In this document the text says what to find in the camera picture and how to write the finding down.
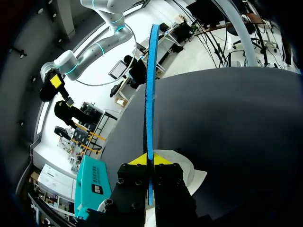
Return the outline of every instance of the desk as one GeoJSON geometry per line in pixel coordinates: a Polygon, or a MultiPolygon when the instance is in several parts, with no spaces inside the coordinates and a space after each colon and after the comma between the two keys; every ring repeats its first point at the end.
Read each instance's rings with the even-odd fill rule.
{"type": "MultiPolygon", "coordinates": [[[[157,68],[162,72],[165,72],[165,68],[163,68],[158,62],[164,57],[167,52],[171,53],[169,49],[172,47],[173,44],[181,46],[172,35],[172,33],[177,27],[179,27],[179,24],[176,24],[174,27],[171,27],[168,31],[164,33],[164,36],[158,40],[157,68]]],[[[137,50],[136,52],[136,58],[141,58],[142,61],[146,64],[148,56],[148,44],[149,37],[141,43],[141,45],[146,48],[145,54],[140,54],[141,52],[139,50],[137,50]]]]}
{"type": "MultiPolygon", "coordinates": [[[[154,149],[178,148],[207,171],[193,195],[199,216],[220,217],[252,190],[289,186],[302,157],[300,78],[275,68],[230,67],[157,81],[154,149]]],[[[142,85],[102,153],[112,189],[121,163],[143,152],[144,94],[142,85]]]]}

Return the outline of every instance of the white robotic arm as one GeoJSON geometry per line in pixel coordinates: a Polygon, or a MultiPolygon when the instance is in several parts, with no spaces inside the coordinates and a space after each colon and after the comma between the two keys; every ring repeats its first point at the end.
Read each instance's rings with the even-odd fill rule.
{"type": "Polygon", "coordinates": [[[84,70],[96,59],[127,42],[132,37],[132,32],[125,26],[123,12],[135,4],[138,0],[81,0],[84,7],[96,11],[114,34],[102,39],[89,48],[78,58],[72,51],[66,51],[53,62],[47,62],[41,68],[40,74],[44,81],[46,75],[51,70],[59,70],[60,73],[67,75],[71,80],[78,79],[84,70]]]}

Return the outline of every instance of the teal container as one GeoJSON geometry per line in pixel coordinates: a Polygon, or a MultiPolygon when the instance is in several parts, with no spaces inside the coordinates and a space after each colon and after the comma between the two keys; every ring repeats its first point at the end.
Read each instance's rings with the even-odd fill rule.
{"type": "Polygon", "coordinates": [[[87,209],[98,210],[110,195],[105,163],[85,155],[77,175],[75,217],[86,219],[87,209]]]}

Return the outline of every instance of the blue foam strip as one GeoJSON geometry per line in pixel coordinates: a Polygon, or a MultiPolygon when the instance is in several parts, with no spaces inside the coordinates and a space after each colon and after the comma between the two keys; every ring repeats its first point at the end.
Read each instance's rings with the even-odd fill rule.
{"type": "MultiPolygon", "coordinates": [[[[146,77],[146,139],[147,139],[147,158],[153,160],[153,113],[154,113],[154,96],[155,96],[155,77],[157,65],[158,37],[159,25],[153,25],[151,28],[151,36],[148,50],[147,60],[147,77],[146,77]]],[[[152,205],[152,179],[149,181],[148,204],[152,205]]]]}

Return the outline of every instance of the ceiling light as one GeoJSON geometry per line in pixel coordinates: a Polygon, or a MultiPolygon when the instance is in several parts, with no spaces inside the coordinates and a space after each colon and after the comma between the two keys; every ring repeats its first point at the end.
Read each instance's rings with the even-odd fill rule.
{"type": "Polygon", "coordinates": [[[38,11],[37,11],[37,14],[41,14],[43,12],[43,8],[40,8],[38,11]]]}

